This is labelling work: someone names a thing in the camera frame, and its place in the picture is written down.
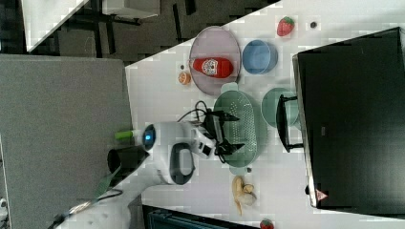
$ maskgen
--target white robot body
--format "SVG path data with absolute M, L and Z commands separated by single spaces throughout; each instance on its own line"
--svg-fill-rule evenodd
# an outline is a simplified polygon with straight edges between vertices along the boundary
M 120 196 L 88 202 L 65 214 L 57 229 L 127 229 L 131 216 L 128 205 L 148 187 L 159 184 L 184 184 L 195 170 L 195 153 L 207 158 L 215 151 L 216 141 L 202 127 L 189 122 L 162 122 L 146 127 L 139 137 L 150 155 L 114 189 L 102 195 Z

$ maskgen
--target white cabinet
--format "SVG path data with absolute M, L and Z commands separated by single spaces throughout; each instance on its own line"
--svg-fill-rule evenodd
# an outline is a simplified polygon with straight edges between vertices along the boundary
M 160 14 L 160 0 L 103 0 L 102 12 L 124 18 L 145 18 Z

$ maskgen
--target white table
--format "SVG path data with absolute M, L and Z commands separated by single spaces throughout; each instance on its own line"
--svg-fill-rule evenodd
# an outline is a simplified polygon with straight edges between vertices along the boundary
M 265 75 L 240 74 L 240 89 L 261 102 L 274 87 L 294 88 L 291 57 L 301 51 L 354 38 L 363 34 L 405 26 L 405 1 L 389 0 L 283 0 L 224 26 L 236 36 L 241 50 L 253 39 L 274 44 L 279 62 Z M 278 21 L 285 15 L 296 21 L 290 37 L 276 35 Z M 313 30 L 310 22 L 316 21 Z M 149 123 L 177 120 L 192 110 L 198 100 L 213 106 L 215 98 L 200 92 L 194 84 L 178 82 L 180 65 L 185 64 L 193 40 L 158 53 L 126 68 L 134 127 Z M 290 130 L 294 141 L 300 133 Z M 223 219 L 259 227 L 263 218 L 275 222 L 277 229 L 293 228 L 403 228 L 405 222 L 355 214 L 314 209 L 304 189 L 307 185 L 306 164 L 302 149 L 288 154 L 277 131 L 268 126 L 267 146 L 252 164 L 245 182 L 255 186 L 258 199 L 244 207 L 240 217 L 233 202 L 231 181 L 234 176 L 217 157 L 195 158 L 196 171 L 183 186 L 156 186 L 142 194 L 146 205 L 189 214 Z
M 89 0 L 21 0 L 27 52 L 68 20 Z

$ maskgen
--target red ketchup bottle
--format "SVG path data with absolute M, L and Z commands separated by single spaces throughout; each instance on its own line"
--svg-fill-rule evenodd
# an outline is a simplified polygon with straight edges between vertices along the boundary
M 232 63 L 221 57 L 206 57 L 190 60 L 190 67 L 215 78 L 227 78 L 233 72 Z

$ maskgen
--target blue bowl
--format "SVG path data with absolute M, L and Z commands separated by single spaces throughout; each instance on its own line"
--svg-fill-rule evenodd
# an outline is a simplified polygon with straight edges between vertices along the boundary
M 273 45 L 261 40 L 247 44 L 242 56 L 242 63 L 248 73 L 268 73 L 277 64 L 278 53 Z

